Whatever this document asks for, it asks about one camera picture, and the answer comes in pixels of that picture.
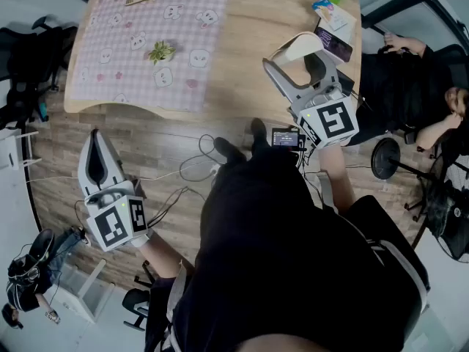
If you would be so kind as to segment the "black power bank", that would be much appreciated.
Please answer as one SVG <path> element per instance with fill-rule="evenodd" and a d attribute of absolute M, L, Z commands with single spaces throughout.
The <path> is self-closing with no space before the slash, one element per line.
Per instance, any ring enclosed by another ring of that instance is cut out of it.
<path fill-rule="evenodd" d="M 339 83 L 341 84 L 342 93 L 346 96 L 350 96 L 350 94 L 353 91 L 353 87 L 355 85 L 355 82 L 351 78 L 346 76 L 340 70 L 337 70 L 337 75 L 338 75 Z"/>

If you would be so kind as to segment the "person's black shoe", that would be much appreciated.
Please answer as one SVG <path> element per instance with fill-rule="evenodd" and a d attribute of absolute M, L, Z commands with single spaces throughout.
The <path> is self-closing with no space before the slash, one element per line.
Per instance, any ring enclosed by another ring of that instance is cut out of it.
<path fill-rule="evenodd" d="M 246 161 L 246 156 L 237 147 L 222 137 L 217 137 L 213 141 L 215 150 L 222 155 L 227 163 L 238 163 Z"/>
<path fill-rule="evenodd" d="M 252 119 L 250 129 L 254 137 L 254 142 L 251 146 L 251 152 L 269 147 L 267 142 L 267 129 L 263 121 L 261 121 L 259 118 Z"/>

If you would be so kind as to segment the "white book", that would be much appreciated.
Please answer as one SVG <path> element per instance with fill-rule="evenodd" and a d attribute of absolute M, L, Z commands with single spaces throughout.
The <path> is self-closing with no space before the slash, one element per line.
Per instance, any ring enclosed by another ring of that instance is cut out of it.
<path fill-rule="evenodd" d="M 326 29 L 347 44 L 352 42 L 356 19 L 351 14 L 334 4 L 334 12 L 332 14 L 329 16 L 318 16 L 320 17 L 319 27 Z"/>

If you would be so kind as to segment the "person's black clothing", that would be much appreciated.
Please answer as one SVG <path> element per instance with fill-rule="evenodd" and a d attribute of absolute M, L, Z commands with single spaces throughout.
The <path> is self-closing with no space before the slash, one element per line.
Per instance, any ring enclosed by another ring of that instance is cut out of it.
<path fill-rule="evenodd" d="M 150 292 L 144 352 L 241 352 L 275 336 L 328 352 L 402 352 L 428 291 L 425 267 L 372 196 L 318 208 L 280 147 L 221 168 L 202 208 L 194 271 Z"/>

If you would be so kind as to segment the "small black swivel chair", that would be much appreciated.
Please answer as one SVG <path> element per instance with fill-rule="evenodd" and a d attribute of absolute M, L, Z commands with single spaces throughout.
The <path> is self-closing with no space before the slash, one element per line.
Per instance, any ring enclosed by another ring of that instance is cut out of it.
<path fill-rule="evenodd" d="M 147 289 L 141 290 L 138 288 L 133 288 L 129 290 L 125 297 L 122 300 L 122 306 L 128 311 L 137 316 L 136 320 L 133 323 L 123 321 L 123 324 L 131 329 L 137 331 L 145 331 L 141 327 L 141 323 L 147 319 L 149 312 L 149 290 L 152 285 L 155 283 L 155 278 L 149 271 L 149 261 L 145 260 L 142 264 L 142 268 L 147 275 L 149 282 L 144 282 L 139 279 L 139 276 L 134 277 L 134 282 L 138 285 L 144 286 Z"/>

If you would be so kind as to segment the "white metal rack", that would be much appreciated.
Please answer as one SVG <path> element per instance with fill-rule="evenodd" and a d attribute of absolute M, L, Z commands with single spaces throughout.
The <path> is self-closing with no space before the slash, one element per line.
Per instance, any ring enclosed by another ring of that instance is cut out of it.
<path fill-rule="evenodd" d="M 32 137 L 38 131 L 21 133 L 20 128 L 6 127 L 0 131 L 0 171 L 19 170 L 40 162 L 33 156 Z"/>

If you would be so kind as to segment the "pink checked tablecloth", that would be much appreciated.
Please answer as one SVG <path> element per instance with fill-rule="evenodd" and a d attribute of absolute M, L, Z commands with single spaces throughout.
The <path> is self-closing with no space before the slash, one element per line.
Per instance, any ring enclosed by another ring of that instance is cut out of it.
<path fill-rule="evenodd" d="M 97 0 L 84 28 L 70 85 L 73 100 L 180 111 L 204 105 L 228 0 Z M 176 48 L 153 65 L 157 41 Z"/>

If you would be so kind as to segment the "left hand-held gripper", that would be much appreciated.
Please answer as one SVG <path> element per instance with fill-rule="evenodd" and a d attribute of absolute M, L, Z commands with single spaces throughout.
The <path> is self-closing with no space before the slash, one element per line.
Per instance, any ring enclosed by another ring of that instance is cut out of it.
<path fill-rule="evenodd" d="M 110 139 L 92 130 L 79 157 L 78 182 L 86 196 L 86 222 L 104 252 L 128 242 L 138 246 L 149 234 L 144 198 L 136 194 L 133 181 L 124 180 L 122 161 Z"/>

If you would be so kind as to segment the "person's right black shoe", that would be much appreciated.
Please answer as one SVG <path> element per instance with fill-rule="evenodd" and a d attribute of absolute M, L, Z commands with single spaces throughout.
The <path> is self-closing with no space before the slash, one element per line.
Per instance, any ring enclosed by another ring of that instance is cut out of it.
<path fill-rule="evenodd" d="M 269 147 L 267 142 L 267 129 L 263 121 L 261 121 L 259 118 L 252 119 L 250 129 L 254 137 L 254 142 L 251 146 L 251 152 Z"/>

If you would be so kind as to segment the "small green potted plant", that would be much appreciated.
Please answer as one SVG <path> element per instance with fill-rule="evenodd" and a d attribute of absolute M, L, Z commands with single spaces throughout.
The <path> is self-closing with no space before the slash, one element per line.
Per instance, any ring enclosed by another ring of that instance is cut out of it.
<path fill-rule="evenodd" d="M 157 41 L 153 49 L 148 53 L 148 60 L 156 65 L 159 62 L 168 62 L 172 59 L 176 48 L 164 40 Z"/>

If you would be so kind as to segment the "blue and yellow carton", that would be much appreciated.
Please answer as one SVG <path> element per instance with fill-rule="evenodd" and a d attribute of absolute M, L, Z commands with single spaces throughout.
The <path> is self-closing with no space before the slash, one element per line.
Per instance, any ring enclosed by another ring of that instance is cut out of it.
<path fill-rule="evenodd" d="M 334 12 L 334 4 L 329 0 L 317 0 L 312 8 L 318 15 L 329 16 Z"/>

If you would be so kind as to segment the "person's right forearm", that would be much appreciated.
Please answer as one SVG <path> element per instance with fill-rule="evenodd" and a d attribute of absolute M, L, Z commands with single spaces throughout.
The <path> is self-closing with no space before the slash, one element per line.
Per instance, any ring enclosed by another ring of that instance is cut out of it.
<path fill-rule="evenodd" d="M 344 215 L 355 203 L 356 196 L 352 188 L 340 144 L 324 147 L 319 151 L 320 169 L 329 178 L 333 202 L 340 215 Z"/>

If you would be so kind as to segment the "white shelf unit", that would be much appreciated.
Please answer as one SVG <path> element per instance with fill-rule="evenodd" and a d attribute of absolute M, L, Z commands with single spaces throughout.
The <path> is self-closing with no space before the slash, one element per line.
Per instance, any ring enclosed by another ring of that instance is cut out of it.
<path fill-rule="evenodd" d="M 102 259 L 90 274 L 79 270 L 77 265 L 65 263 L 57 282 L 55 300 L 84 320 L 96 323 L 115 288 L 114 283 L 98 278 L 106 263 Z"/>

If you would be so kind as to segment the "purple screen smartphone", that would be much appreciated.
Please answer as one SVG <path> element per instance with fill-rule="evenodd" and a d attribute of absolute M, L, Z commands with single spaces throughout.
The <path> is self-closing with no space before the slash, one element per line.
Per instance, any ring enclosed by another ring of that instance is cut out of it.
<path fill-rule="evenodd" d="M 315 28 L 314 33 L 321 40 L 325 51 L 333 58 L 336 65 L 350 61 L 352 47 L 349 44 L 319 26 Z"/>

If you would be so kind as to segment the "small black monitor device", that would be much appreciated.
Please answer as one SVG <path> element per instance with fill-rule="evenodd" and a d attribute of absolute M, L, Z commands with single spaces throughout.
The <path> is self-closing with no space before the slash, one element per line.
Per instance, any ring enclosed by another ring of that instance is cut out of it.
<path fill-rule="evenodd" d="M 290 151 L 303 152 L 306 150 L 306 136 L 298 128 L 273 128 L 272 146 L 285 147 Z"/>

